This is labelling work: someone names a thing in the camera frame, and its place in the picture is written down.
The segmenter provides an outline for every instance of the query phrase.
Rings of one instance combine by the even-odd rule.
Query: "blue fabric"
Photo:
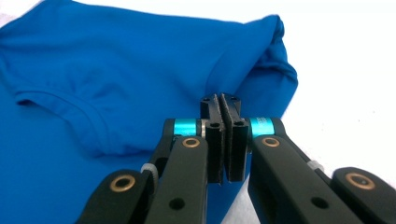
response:
[[[148,160],[165,119],[199,118],[205,95],[238,95],[243,117],[281,117],[297,87],[283,34],[278,16],[243,24],[67,0],[1,28],[0,223],[75,221],[107,174]],[[209,223],[240,186],[209,187]]]

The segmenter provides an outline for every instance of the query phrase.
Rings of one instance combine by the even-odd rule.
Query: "white surface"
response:
[[[0,22],[35,2],[0,0]],[[290,138],[328,176],[355,166],[396,188],[396,5],[391,1],[81,2],[241,22],[279,14],[300,82],[283,118]],[[242,191],[224,223],[257,223],[250,206]]]

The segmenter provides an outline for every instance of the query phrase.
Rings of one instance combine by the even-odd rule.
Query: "black plastic part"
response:
[[[146,224],[206,222],[207,151],[201,137],[176,140]]]
[[[200,119],[195,121],[195,132],[202,137],[202,121]]]
[[[262,142],[267,137],[271,147]],[[278,136],[254,139],[248,193],[261,223],[362,223]]]
[[[229,181],[245,180],[249,124],[240,118],[241,100],[221,94],[220,108],[226,128],[224,164]]]
[[[222,183],[224,165],[225,130],[220,114],[219,98],[216,94],[201,100],[201,119],[205,123],[205,139],[209,145],[207,181]]]
[[[280,119],[276,119],[276,118],[271,118],[271,121],[274,124],[274,130],[275,130],[275,135],[279,136],[283,139],[285,139],[286,141],[288,141],[289,145],[294,149],[295,152],[297,152],[298,155],[300,155],[300,157],[305,161],[305,162],[309,162],[311,161],[311,159],[309,159],[308,156],[305,155],[305,153],[303,153],[299,147],[297,147],[296,144],[294,144],[293,141],[291,141],[291,139],[289,138],[289,136],[286,134],[286,129],[285,129],[285,125],[283,125],[282,120]],[[320,169],[316,169],[315,173],[329,186],[330,185],[330,178],[328,176],[326,176],[326,174],[324,174],[323,171],[321,171]]]
[[[174,119],[167,119],[165,121],[163,125],[163,136],[148,161],[148,163],[154,164],[157,167],[159,177],[163,175],[163,169],[171,154],[171,148],[174,142],[174,127]]]
[[[113,191],[111,183],[123,175],[131,175],[134,185],[123,192]],[[147,213],[145,182],[137,171],[119,170],[108,175],[91,195],[76,223],[141,223]]]
[[[376,175],[353,167],[338,169],[331,187],[364,223],[396,223],[396,190]]]
[[[247,132],[247,153],[251,153],[252,148],[253,148],[253,132],[251,130],[250,119],[249,118],[245,118],[245,121],[249,125],[249,129],[248,129],[248,132]]]

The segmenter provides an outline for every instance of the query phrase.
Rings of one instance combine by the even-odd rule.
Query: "blue t-shirt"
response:
[[[243,24],[69,0],[44,1],[7,24],[0,29],[0,177],[9,184],[0,185],[0,222],[73,222],[105,174],[148,160],[165,119],[199,118],[205,95],[237,95],[245,118],[281,117],[297,87],[283,34],[278,16]],[[48,169],[63,175],[37,179]],[[15,175],[27,170],[32,175]],[[70,182],[82,186],[61,189]],[[209,223],[224,217],[239,187],[209,187]],[[26,209],[16,211],[18,204]]]

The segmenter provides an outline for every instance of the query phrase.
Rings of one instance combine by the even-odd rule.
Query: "screw hole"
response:
[[[218,128],[220,126],[219,123],[210,123],[210,127],[212,128]]]
[[[198,147],[200,142],[196,138],[187,138],[183,141],[182,144],[184,147]]]
[[[124,192],[134,186],[135,179],[131,175],[119,175],[110,183],[110,188],[114,192]]]
[[[375,183],[369,177],[357,173],[349,173],[346,175],[346,180],[359,189],[374,189]]]
[[[262,143],[268,147],[278,147],[280,145],[279,141],[273,137],[266,137],[262,139]]]
[[[329,207],[329,204],[326,202],[326,200],[319,198],[319,197],[313,197],[311,199],[311,203],[321,209],[326,209]]]
[[[180,210],[186,205],[184,203],[184,200],[181,198],[175,198],[172,201],[169,202],[169,207],[171,207],[173,210]]]
[[[236,126],[242,126],[242,125],[244,125],[244,122],[243,121],[236,121],[233,124],[236,125]]]

